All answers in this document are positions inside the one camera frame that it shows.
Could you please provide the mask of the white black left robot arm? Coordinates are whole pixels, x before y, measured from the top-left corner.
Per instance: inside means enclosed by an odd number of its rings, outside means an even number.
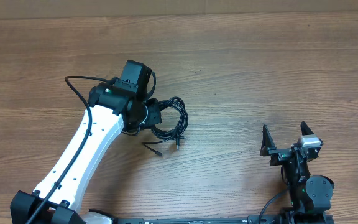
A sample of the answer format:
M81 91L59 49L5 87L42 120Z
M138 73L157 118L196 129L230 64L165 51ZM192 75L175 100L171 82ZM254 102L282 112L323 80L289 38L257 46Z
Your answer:
M140 131L152 117L147 88L151 68L128 60L120 77L99 79L89 97L81 97L85 113L75 135L52 170L32 193L16 193L10 210L20 223L115 223L100 210L80 215L86 188L111 143L123 132Z

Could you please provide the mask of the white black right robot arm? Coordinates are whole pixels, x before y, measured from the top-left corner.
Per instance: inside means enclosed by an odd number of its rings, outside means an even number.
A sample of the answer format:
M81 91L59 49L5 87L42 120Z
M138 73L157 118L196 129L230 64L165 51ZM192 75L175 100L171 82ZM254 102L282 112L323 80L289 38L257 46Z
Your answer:
M287 186L271 198L260 211L258 223L333 223L326 215L331 208L334 182L323 175L311 175L308 162L319 157L323 141L303 121L301 136L287 149L278 149L267 125L262 128L261 156L270 158L271 166L280 166L280 175ZM288 194L291 206L278 215L266 215L265 211L278 198Z

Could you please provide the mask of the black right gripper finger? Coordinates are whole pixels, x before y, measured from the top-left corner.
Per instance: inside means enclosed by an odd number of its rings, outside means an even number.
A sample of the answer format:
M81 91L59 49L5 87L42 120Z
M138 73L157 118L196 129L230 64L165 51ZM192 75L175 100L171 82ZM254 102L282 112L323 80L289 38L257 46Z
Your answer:
M307 136L307 135L313 135L314 132L309 128L309 126L302 121L300 124L300 128L301 128L301 135L302 136Z
M260 148L260 155L261 156L270 156L273 151L275 151L277 148L275 146L275 143L273 141L273 138L270 134L270 131L267 127L267 125L263 125L262 128L262 144Z

